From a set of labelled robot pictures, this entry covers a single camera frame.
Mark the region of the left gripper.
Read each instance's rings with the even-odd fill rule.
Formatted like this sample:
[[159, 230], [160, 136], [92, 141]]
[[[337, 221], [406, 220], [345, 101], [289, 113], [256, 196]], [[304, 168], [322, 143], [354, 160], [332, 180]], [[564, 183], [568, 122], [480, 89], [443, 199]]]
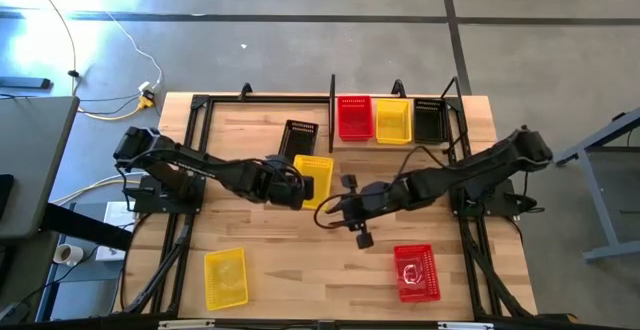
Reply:
[[304, 200], [314, 197], [314, 179], [303, 176], [286, 157], [269, 155], [265, 159], [251, 158], [250, 162], [257, 166], [250, 202], [300, 210]]

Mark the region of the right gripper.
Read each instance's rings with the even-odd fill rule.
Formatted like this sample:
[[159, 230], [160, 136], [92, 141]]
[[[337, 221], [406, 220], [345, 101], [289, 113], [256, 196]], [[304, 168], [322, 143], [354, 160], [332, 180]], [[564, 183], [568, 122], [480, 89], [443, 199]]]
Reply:
[[370, 248], [374, 241], [365, 222], [404, 209], [408, 201], [408, 188], [402, 182], [374, 182], [366, 185], [361, 193], [357, 193], [357, 179], [352, 174], [343, 175], [341, 184], [348, 193], [340, 197], [339, 212], [343, 219], [339, 225], [356, 232], [359, 249]]

